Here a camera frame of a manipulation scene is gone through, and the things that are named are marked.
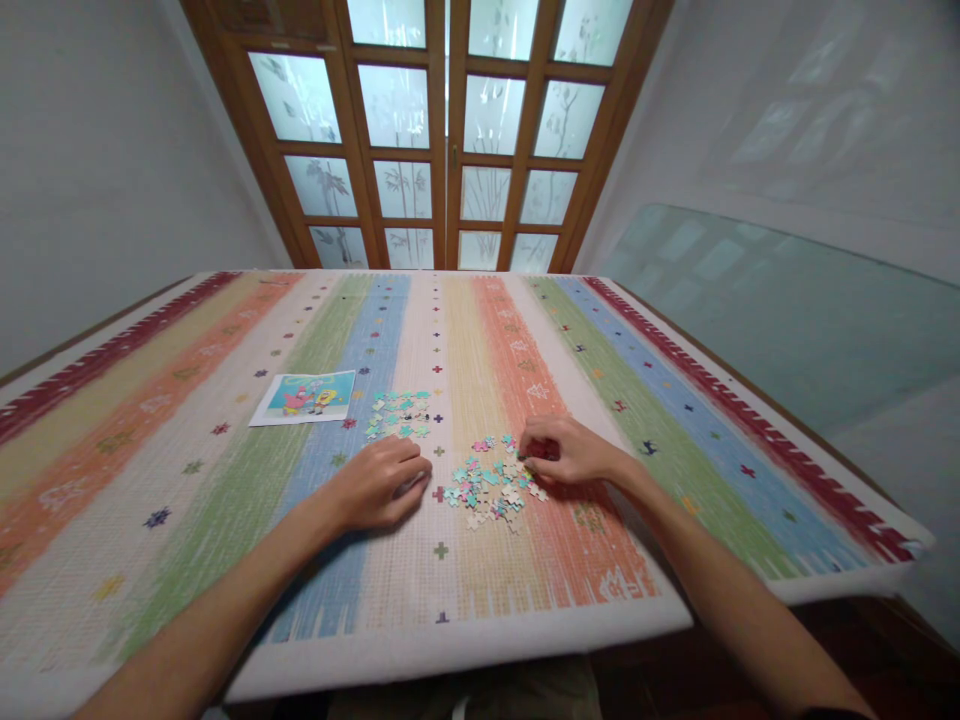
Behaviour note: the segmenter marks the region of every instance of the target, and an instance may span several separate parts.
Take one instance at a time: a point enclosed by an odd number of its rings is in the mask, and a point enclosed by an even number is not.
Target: right hand
[[[555,451],[543,451],[554,446]],[[623,450],[566,415],[527,418],[519,454],[527,455],[524,464],[548,483],[610,480],[619,484],[630,467],[636,465]],[[543,455],[559,457],[548,460]]]

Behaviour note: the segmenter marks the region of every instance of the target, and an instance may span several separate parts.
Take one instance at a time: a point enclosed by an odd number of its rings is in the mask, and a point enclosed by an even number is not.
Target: left hand
[[[432,470],[419,445],[391,435],[357,453],[308,502],[335,513],[344,531],[390,527],[419,507]],[[395,497],[417,475],[420,479]]]

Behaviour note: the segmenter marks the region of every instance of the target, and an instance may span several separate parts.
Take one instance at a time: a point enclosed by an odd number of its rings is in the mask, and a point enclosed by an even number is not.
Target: puzzle box picture
[[[350,407],[354,376],[353,370],[330,375],[277,375],[250,426],[343,420]]]

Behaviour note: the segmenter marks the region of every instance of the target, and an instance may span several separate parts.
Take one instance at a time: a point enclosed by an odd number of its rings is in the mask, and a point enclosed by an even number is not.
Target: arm
[[[431,463],[410,440],[368,445],[140,649],[77,718],[199,717],[303,566],[341,533],[416,510]],[[402,496],[400,485],[422,475]]]
[[[520,442],[530,470],[549,486],[606,479],[640,512],[683,583],[697,615],[776,710],[798,717],[814,707],[870,706],[793,613],[684,511],[646,468],[569,417],[529,418]]]

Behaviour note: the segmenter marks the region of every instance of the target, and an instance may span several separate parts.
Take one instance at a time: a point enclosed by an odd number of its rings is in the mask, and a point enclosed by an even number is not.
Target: white wall
[[[177,5],[0,18],[0,375],[192,273],[290,266]]]
[[[960,283],[958,16],[947,0],[677,2],[575,272],[595,272],[637,209],[659,202]],[[845,62],[822,84],[791,82],[824,27],[841,51],[853,36]],[[785,141],[734,162],[763,111],[789,100],[810,106]],[[817,128],[819,155],[791,159]]]
[[[574,271],[600,272],[665,203],[960,284],[958,17],[946,0],[679,0]],[[937,536],[903,594],[956,647],[958,393],[827,438]]]

